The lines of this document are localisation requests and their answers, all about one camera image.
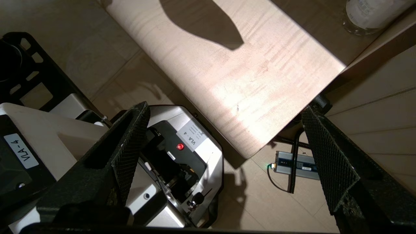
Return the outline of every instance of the red button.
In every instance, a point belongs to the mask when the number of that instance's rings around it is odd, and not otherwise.
[[[183,150],[183,144],[182,144],[182,143],[179,143],[179,144],[176,146],[176,148],[177,148],[178,150]]]

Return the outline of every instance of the white machine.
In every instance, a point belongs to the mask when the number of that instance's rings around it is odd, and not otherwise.
[[[0,169],[0,177],[9,175],[7,183],[1,184],[5,189],[0,190],[0,196],[24,193],[31,184],[36,184],[32,173],[42,168],[50,173],[46,181],[52,185],[108,130],[105,124],[99,126],[71,119],[77,115],[69,116],[67,108],[59,108],[64,112],[55,109],[48,113],[10,103],[0,104],[0,118],[7,119],[0,126],[0,157],[8,158],[7,161],[13,162],[15,169],[18,167],[21,172],[17,175],[10,174],[6,167]],[[126,206],[135,220],[141,219],[139,223],[149,227],[197,225],[222,189],[221,146],[182,106],[150,106],[150,113],[146,132],[148,144],[142,153],[153,168],[139,159]],[[153,154],[160,157],[152,159]],[[148,209],[149,203],[156,202],[158,194],[163,194],[169,202],[162,209],[153,210],[154,214],[146,211],[144,218],[141,211],[144,207]],[[13,233],[40,221],[35,202],[26,202],[21,209],[8,213],[9,220],[15,219],[9,225]]]

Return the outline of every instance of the bottle label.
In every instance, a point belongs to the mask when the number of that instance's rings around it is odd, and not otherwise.
[[[382,28],[412,6],[414,0],[348,0],[345,10],[356,26]]]

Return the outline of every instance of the wooden board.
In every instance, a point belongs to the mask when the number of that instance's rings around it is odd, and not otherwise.
[[[245,158],[376,37],[342,29],[345,0],[100,2]]]

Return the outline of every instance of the white wall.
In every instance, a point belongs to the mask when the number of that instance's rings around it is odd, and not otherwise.
[[[327,117],[416,195],[416,46],[328,98]]]
[[[0,37],[28,32],[91,98],[138,50],[95,0],[1,0]]]

